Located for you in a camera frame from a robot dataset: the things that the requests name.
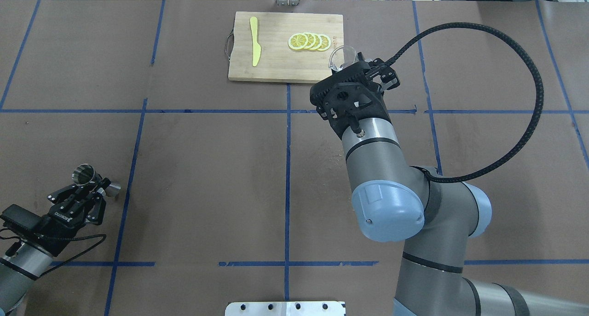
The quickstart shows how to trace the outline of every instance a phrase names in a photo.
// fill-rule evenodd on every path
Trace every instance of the brown table surface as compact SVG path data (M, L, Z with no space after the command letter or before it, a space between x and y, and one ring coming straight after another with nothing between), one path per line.
M494 213L465 276L589 303L588 4L5 0L0 205L45 213L80 163L124 188L104 224L81 231L109 238L39 280L28 316L222 316L229 302L286 298L391 314L403 243L361 234L341 143L309 111L309 85L228 81L236 11L343 14L345 43L367 58L450 21L516 39L542 74L546 112L519 155L471 182ZM438 155L446 175L475 171L530 118L532 79L490 35L435 33L393 67L402 85L387 105L413 165Z

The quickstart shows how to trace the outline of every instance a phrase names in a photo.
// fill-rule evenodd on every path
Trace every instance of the metal plate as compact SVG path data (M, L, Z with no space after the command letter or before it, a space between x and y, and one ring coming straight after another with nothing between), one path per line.
M345 316L345 314L346 303L341 301L231 303L225 309L225 316Z

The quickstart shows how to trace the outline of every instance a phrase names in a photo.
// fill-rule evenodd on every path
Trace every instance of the blue tape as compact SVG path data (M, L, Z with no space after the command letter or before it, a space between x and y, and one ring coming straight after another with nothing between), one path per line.
M560 89L562 91L562 95L564 96L564 101L566 102L566 108L568 108L568 112L571 115L572 125L575 129L575 133L577 134L577 140L579 141L579 145L581 146L581 152L583 153L583 158L585 159L585 165L587 169L589 169L589 156L587 156L587 149L585 148L585 142L583 142L583 137L579 132L579 127L577 125L577 119L575 118L575 114L573 113L571 102L568 98L568 93L566 92L566 88L564 87L564 82L562 81L562 76L560 74L560 69L558 68L558 64L556 63L556 58L554 58L554 53L552 50L552 46L550 45L549 35L546 32L546 27L544 26L544 19L542 17L542 11L540 10L540 3L536 0L536 10L538 11L538 19L540 20L540 27L542 27L542 33L544 35L544 41L546 41L546 46L549 50L550 59L553 62L554 70L556 71L556 76L558 78L558 84L560 85Z
M378 261L289 261L290 266L374 266ZM219 266L285 266L283 261L219 262Z
M290 84L286 84L286 184L284 199L284 301L290 299Z
M29 34L31 33L31 29L33 27L33 22L35 21L36 13L39 10L40 0L37 0L35 4L35 9L33 10L33 14L31 16L31 20L29 21L29 25L27 27L27 32L25 32L25 36L23 37L23 41L21 42L21 48L18 50L17 58L14 60L14 64L12 65L12 70L10 71L10 76L8 77L8 81L6 82L6 87L4 87L4 93L2 94L2 99L0 99L0 110L4 107L4 101L6 101L6 96L8 96L8 90L10 89L10 84L12 83L12 78L14 77L15 72L17 72L18 62L21 60L21 55L23 54L23 49L25 48L25 44L27 43L27 39Z
M417 34L419 34L420 31L419 31L419 20L417 17L417 5L415 4L415 1L411 1L411 4L413 5L413 17L415 20L415 32ZM433 110L432 109L432 98L429 94L429 85L427 85L427 79L425 78L425 58L423 58L423 47L421 46L421 40L417 41L417 45L419 47L419 58L421 59L421 73L423 74L423 85L425 86L425 93L427 94L427 109ZM436 125L435 125L435 122L433 121L433 113L429 113L429 125L431 126L431 129L432 129L433 150L436 154L436 162L438 164L438 172L440 173L440 175L443 175L442 161L440 160L440 150L439 150L439 146L438 146L438 134L436 133Z
M137 138L135 139L135 149L133 150L133 159L131 160L131 171L129 172L129 180L127 182L127 193L125 196L125 203L122 207L121 225L118 230L118 238L116 239L116 249L114 254L114 263L112 265L111 281L109 285L109 294L107 295L107 302L104 308L104 316L108 316L112 301L112 291L114 291L114 282L116 279L116 269L118 258L121 253L122 234L125 230L125 221L127 220L127 211L129 209L129 199L131 197L131 187L133 185L133 178L135 176L135 165L137 164L137 153L139 152L139 143L141 142L141 133L143 132L143 121L145 120L145 111L147 110L147 99L143 100L143 108L141 109L141 118L139 119L139 128L137 129Z
M141 109L2 109L3 113L141 113Z
M204 114L285 114L287 110L261 109L149 109L147 113L204 113Z
M160 29L162 29L162 19L164 18L165 6L166 0L162 0L162 6L160 7L160 19L157 21L156 40L153 43L153 53L151 54L151 65L156 62L157 43L160 41Z
M2 109L3 113L142 113L141 109ZM389 110L389 113L415 114L417 109ZM145 113L195 113L195 114L286 114L282 109L147 109ZM294 109L291 114L316 114L316 110Z

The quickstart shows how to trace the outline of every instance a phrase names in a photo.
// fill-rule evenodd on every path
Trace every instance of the yellow knife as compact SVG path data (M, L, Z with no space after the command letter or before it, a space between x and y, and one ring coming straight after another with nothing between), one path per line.
M252 44L253 44L253 51L252 51L252 66L257 66L257 63L260 61L261 55L261 46L257 42L257 27L258 21L257 17L252 16L250 18L250 27L252 28Z

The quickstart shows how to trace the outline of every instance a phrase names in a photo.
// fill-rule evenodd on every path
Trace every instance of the blue tape line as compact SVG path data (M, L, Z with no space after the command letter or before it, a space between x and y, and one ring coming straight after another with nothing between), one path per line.
M464 265L518 264L589 264L589 259L479 259L464 261Z
M3 113L142 113L141 109L2 109ZM286 114L287 110L281 109L147 109L149 114L164 113L212 113L212 114ZM417 109L389 110L393 114L415 114ZM316 114L317 110L293 109L291 114Z
M286 184L284 200L284 301L290 299L290 84L286 84Z
M52 266L61 264L61 261L51 262ZM113 266L114 262L87 262L87 261L73 261L63 266ZM116 266L155 266L155 262L118 262Z
M122 234L125 230L125 221L127 219L127 211L129 209L129 199L131 197L131 187L133 185L133 178L135 176L135 165L137 164L137 153L139 152L139 143L141 142L141 133L143 132L143 121L145 120L145 111L147 109L147 99L143 100L143 108L141 109L141 118L139 119L139 128L137 129L137 138L135 140L135 149L133 150L133 160L131 160L131 171L129 172L129 180L127 182L127 192L125 195L125 203L122 207L121 225L118 230L118 238L116 239L116 250L114 254L114 264L112 265L111 281L109 285L109 295L107 295L107 303L104 309L104 316L108 316L112 301L112 291L114 291L114 281L116 279L116 268L118 258L121 253Z
M415 32L417 34L419 34L420 31L419 31L419 20L417 17L417 5L415 4L415 1L411 1L411 4L413 5L413 18L415 20ZM429 85L427 85L427 79L425 78L425 58L423 58L423 47L421 46L421 40L417 41L417 45L419 47L419 58L421 59L421 73L423 74L423 85L425 86L425 93L427 94L427 109L433 110L432 109L432 98L429 94ZM433 121L433 113L429 113L429 125L431 126L431 129L432 129L433 150L436 153L438 172L440 173L440 175L443 175L442 161L440 160L440 150L438 147L438 134L436 133L436 125L435 125L435 122Z
M585 165L587 166L587 169L589 169L589 156L587 156L587 149L585 148L585 142L583 142L583 137L581 136L581 132L579 132L579 126L577 125L577 119L575 118L575 114L573 113L571 102L568 98L568 93L566 93L566 88L564 87L564 82L562 81L562 76L560 74L560 69L558 68L558 64L556 63L556 58L554 58L554 53L552 50L552 46L550 45L549 35L546 32L546 27L544 26L544 19L542 17L542 11L540 10L540 3L538 0L536 0L536 10L538 11L538 18L540 20L540 26L542 27L544 41L546 41L546 46L549 50L550 59L553 62L554 70L556 71L556 76L558 77L558 84L560 84L560 89L562 90L562 95L564 96L564 101L566 102L566 108L568 108L568 112L571 115L572 125L575 129L575 133L577 134L577 140L579 141L579 145L581 146L581 152L583 153L583 158L585 159Z
M141 113L141 109L2 109L3 113Z
M373 266L378 261L289 261L289 266ZM286 266L282 261L219 262L219 266Z
M426 110L432 114L532 114L533 110ZM542 114L568 114L568 110L543 110Z
M35 21L36 13L39 10L40 0L37 0L35 4L35 9L33 10L33 14L31 16L31 20L29 21L29 25L27 27L27 32L25 32L25 36L23 37L23 41L21 42L21 48L18 50L17 58L14 60L14 64L12 65L12 70L10 71L10 76L8 77L8 81L6 82L6 87L4 87L4 94L2 94L2 99L0 100L0 110L4 107L4 101L6 101L6 96L8 96L8 90L10 89L10 84L12 83L12 78L14 77L14 73L17 72L18 62L21 60L21 55L23 54L23 49L25 48L25 44L27 43L27 39L29 34L31 33L31 29L33 27L33 22Z
M162 7L160 8L160 19L157 21L156 41L153 43L153 53L151 54L151 65L156 62L157 43L160 41L160 29L162 29L162 19L164 18L164 7L166 0L162 0Z
M387 110L389 114L417 114L417 109Z
M147 113L204 113L204 114L285 114L286 110L260 109L149 109Z

